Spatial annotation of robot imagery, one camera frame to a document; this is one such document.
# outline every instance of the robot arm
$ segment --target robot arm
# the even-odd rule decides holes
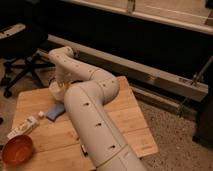
[[[64,83],[83,82],[64,88],[60,95],[66,111],[98,171],[145,171],[143,164],[113,124],[103,105],[118,94],[119,84],[109,72],[73,59],[73,50],[50,51],[56,65],[58,89]]]

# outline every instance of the bowl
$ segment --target bowl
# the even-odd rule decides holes
[[[18,135],[3,147],[2,160],[7,165],[18,165],[29,159],[32,153],[32,139],[27,135]]]

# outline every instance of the small white object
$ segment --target small white object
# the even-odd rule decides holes
[[[12,139],[15,136],[29,134],[34,128],[39,125],[38,120],[34,116],[28,117],[23,123],[14,128],[7,138]]]
[[[38,112],[38,117],[39,117],[40,119],[43,119],[45,116],[46,116],[46,115],[45,115],[44,111],[39,111],[39,112]]]

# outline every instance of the wood grain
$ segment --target wood grain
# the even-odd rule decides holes
[[[118,80],[120,92],[111,103],[105,106],[105,110],[139,158],[158,152],[128,81],[125,77],[118,77]],[[55,104],[57,102],[48,89],[21,93],[13,127],[40,110],[48,111]],[[54,123],[47,119],[41,120],[40,125],[34,129],[30,137],[34,143],[32,158],[18,167],[5,166],[4,171],[87,171],[95,169],[89,157],[83,156],[78,135],[66,113],[57,118]]]

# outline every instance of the floor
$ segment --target floor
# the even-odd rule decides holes
[[[42,70],[39,75],[45,85],[53,76],[53,70]],[[0,60],[0,78],[3,76],[3,66]],[[18,93],[36,89],[30,75],[20,80],[12,89],[13,96],[3,97],[0,88],[0,116],[4,123],[0,125],[0,144],[4,144],[6,135],[11,129],[13,113]],[[149,171],[212,171],[213,150],[194,143],[191,138],[195,132],[195,123],[179,118],[177,115],[138,100],[159,152],[142,159]]]

